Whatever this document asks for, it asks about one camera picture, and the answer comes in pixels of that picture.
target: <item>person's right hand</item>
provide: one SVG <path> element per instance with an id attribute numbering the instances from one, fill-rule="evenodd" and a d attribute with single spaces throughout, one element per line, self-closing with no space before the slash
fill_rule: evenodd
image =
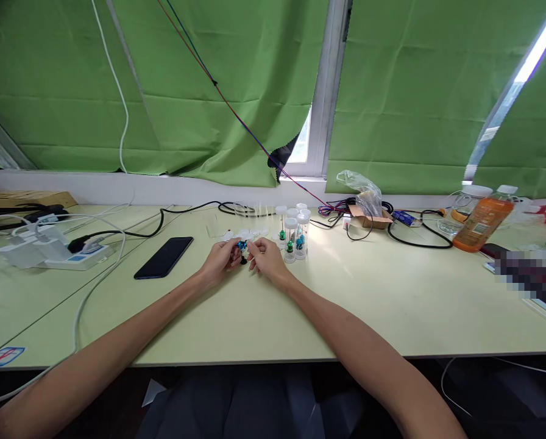
<path id="1" fill-rule="evenodd" d="M 249 270 L 257 267 L 256 273 L 263 273 L 275 284 L 291 277 L 277 244 L 266 238 L 259 238 L 254 243 L 248 242 L 247 246 L 250 253 L 247 258 L 250 261 Z"/>

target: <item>green curtain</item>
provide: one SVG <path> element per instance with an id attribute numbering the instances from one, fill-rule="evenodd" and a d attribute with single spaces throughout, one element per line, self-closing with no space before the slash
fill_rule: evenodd
<path id="1" fill-rule="evenodd" d="M 97 0 L 129 101 L 127 170 L 274 186 L 266 155 L 157 1 L 114 4 L 149 109 L 148 116 L 106 3 Z M 327 2 L 172 4 L 223 94 L 267 150 L 293 139 L 313 97 Z M 90 1 L 0 2 L 0 122 L 39 168 L 117 170 L 123 121 Z"/>
<path id="2" fill-rule="evenodd" d="M 510 184 L 546 198 L 546 54 L 525 83 L 478 165 L 475 183 Z"/>
<path id="3" fill-rule="evenodd" d="M 328 162 L 384 193 L 461 186 L 478 134 L 546 19 L 546 0 L 354 0 Z"/>

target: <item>orange juice bottle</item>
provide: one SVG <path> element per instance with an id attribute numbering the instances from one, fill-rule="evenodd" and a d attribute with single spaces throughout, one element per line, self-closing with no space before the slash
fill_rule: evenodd
<path id="1" fill-rule="evenodd" d="M 515 186 L 501 185 L 495 193 L 482 199 L 453 239 L 454 247 L 471 253 L 480 250 L 511 213 L 514 207 L 513 194 L 517 189 Z"/>

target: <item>small cardboard box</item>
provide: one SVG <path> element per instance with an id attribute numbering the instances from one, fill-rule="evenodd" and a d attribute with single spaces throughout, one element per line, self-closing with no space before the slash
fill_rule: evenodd
<path id="1" fill-rule="evenodd" d="M 17 207 L 20 204 L 37 203 L 44 205 L 61 204 L 65 207 L 71 207 L 76 204 L 76 200 L 69 192 L 54 191 L 8 191 L 0 192 L 0 208 Z"/>
<path id="2" fill-rule="evenodd" d="M 373 222 L 375 224 L 373 228 L 379 229 L 379 230 L 386 229 L 389 226 L 389 224 L 393 222 L 392 216 L 389 215 L 389 213 L 385 209 L 381 209 L 381 212 L 383 213 L 382 217 L 380 216 L 370 217 L 370 216 L 365 216 L 363 214 L 363 211 L 356 204 L 350 205 L 349 208 L 352 215 L 358 217 L 360 224 L 363 227 L 366 227 L 367 229 L 371 228 L 371 224 Z"/>

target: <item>light green desk surface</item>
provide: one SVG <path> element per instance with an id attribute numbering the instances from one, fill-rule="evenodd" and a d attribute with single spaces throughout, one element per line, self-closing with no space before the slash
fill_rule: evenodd
<path id="1" fill-rule="evenodd" d="M 200 268 L 213 244 L 210 213 L 186 213 L 143 242 L 97 287 L 80 322 L 85 346 L 169 292 Z M 219 222 L 238 230 L 234 216 Z M 355 227 L 352 235 L 361 233 Z M 546 319 L 483 267 L 486 258 L 455 248 L 405 246 L 385 230 L 350 241 L 340 225 L 310 226 L 309 254 L 288 265 L 303 283 L 372 326 L 407 357 L 546 352 Z M 425 242 L 425 230 L 395 227 Z M 505 231 L 511 233 L 519 230 Z M 135 271 L 170 237 L 194 242 L 164 279 L 134 280 Z M 53 364 L 71 352 L 74 314 L 91 285 L 14 338 L 26 351 L 8 368 Z M 171 323 L 135 365 L 191 365 L 328 360 L 334 355 L 290 299 L 241 266 L 225 283 Z"/>
<path id="2" fill-rule="evenodd" d="M 100 213 L 108 206 L 77 205 L 68 209 L 69 213 L 86 213 L 92 215 Z M 158 212 L 158 207 L 130 206 L 125 211 L 104 216 L 105 219 L 118 227 L 129 227 Z M 166 215 L 166 221 L 172 221 L 176 215 Z M 159 222 L 159 216 L 146 221 L 131 231 L 149 233 L 153 231 Z M 66 229 L 73 227 L 81 221 L 71 221 L 61 224 Z M 86 234 L 100 230 L 109 230 L 108 224 L 95 220 L 81 228 L 68 233 L 66 236 L 72 240 Z M 122 235 L 111 237 L 104 241 L 111 244 L 115 252 L 119 251 Z M 135 249 L 144 240 L 140 238 L 128 238 L 125 245 L 125 253 Z M 7 245 L 5 237 L 0 236 L 0 247 Z M 13 337 L 29 327 L 36 320 L 59 305 L 69 296 L 80 290 L 85 284 L 100 275 L 115 261 L 116 256 L 109 257 L 106 261 L 86 270 L 60 270 L 50 268 L 19 269 L 9 265 L 0 258 L 0 347 Z"/>

